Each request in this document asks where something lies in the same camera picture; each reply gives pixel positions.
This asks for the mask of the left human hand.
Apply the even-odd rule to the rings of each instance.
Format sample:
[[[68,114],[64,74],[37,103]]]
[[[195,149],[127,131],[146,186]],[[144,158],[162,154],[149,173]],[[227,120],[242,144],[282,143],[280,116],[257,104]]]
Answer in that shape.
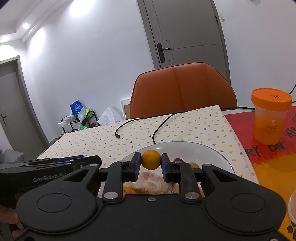
[[[10,225],[16,225],[18,227],[11,233],[14,238],[17,238],[25,231],[25,229],[19,221],[15,209],[1,206],[1,222]]]

